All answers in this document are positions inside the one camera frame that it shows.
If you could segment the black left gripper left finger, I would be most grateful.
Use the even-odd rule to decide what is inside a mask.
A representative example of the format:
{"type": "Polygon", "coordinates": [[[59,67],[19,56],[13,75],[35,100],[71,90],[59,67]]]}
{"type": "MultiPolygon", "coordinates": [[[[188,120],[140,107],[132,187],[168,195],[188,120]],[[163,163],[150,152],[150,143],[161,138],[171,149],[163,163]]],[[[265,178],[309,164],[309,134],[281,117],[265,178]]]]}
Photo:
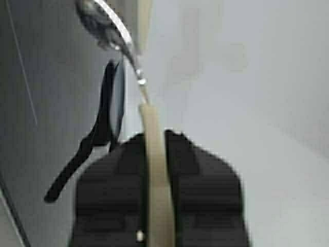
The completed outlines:
{"type": "Polygon", "coordinates": [[[68,246],[145,246],[145,147],[137,134],[92,162],[79,177],[68,246]]]}

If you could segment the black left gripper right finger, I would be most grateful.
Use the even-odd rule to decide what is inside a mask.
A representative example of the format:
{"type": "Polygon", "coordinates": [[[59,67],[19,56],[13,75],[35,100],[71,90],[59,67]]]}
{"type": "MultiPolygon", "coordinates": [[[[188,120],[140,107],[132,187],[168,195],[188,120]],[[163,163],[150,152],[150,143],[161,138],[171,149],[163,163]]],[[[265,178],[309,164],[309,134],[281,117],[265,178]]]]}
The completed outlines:
{"type": "Polygon", "coordinates": [[[177,246],[250,246],[241,180],[224,159],[165,131],[177,246]]]}

